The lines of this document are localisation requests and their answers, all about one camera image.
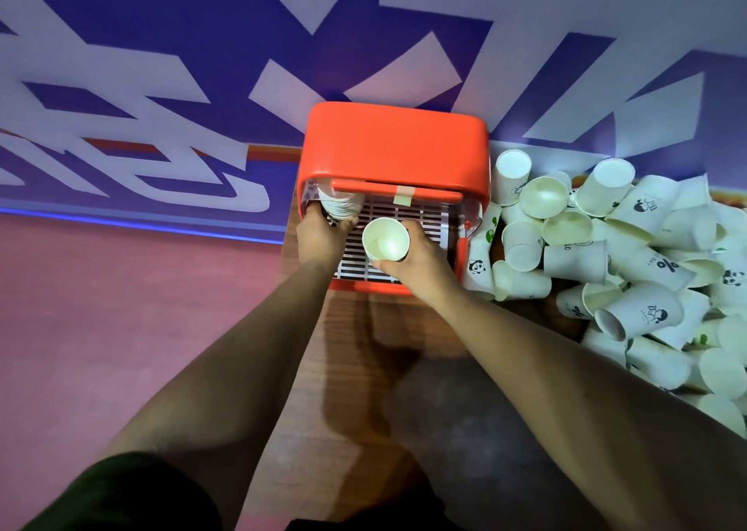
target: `wall mural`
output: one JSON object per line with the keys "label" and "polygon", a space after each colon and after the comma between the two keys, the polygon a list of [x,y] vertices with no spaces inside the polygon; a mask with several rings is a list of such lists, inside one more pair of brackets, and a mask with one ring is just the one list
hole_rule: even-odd
{"label": "wall mural", "polygon": [[0,211],[280,243],[324,100],[743,190],[746,24],[747,0],[0,0]]}

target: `pink floor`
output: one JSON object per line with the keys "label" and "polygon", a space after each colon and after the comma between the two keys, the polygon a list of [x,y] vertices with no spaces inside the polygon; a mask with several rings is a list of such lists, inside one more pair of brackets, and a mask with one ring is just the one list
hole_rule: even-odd
{"label": "pink floor", "polygon": [[[0,215],[0,531],[275,285],[275,245]],[[284,529],[244,514],[238,529]]]}

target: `percent sign logo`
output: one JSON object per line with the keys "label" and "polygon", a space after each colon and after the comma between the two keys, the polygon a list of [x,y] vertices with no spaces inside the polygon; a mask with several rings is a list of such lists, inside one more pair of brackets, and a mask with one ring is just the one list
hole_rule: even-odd
{"label": "percent sign logo", "polygon": [[666,258],[662,259],[661,261],[658,261],[656,263],[657,267],[660,267],[661,269],[668,269],[672,273],[675,272],[675,270],[679,267],[675,262],[669,261]]}

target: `right hand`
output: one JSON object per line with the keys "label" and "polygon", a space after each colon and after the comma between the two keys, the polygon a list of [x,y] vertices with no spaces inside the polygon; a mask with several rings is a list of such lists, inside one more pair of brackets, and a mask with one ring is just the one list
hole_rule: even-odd
{"label": "right hand", "polygon": [[398,279],[418,299],[435,307],[450,293],[462,290],[451,267],[446,252],[428,239],[420,222],[404,220],[402,224],[410,235],[410,251],[404,261],[379,260],[373,267]]}

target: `hand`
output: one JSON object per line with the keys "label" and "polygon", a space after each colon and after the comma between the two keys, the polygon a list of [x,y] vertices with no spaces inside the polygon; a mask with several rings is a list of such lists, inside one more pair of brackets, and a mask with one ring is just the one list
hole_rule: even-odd
{"label": "hand", "polygon": [[446,252],[428,239],[420,222],[405,220],[410,235],[410,251],[402,262],[379,260],[373,266],[402,281],[410,292],[431,307],[437,307],[450,293],[462,286],[446,261]]}
{"label": "hand", "polygon": [[309,262],[321,263],[331,268],[333,273],[345,251],[347,234],[356,224],[357,216],[332,226],[324,218],[321,205],[318,202],[310,202],[306,206],[306,216],[296,228],[298,261],[301,265]]}

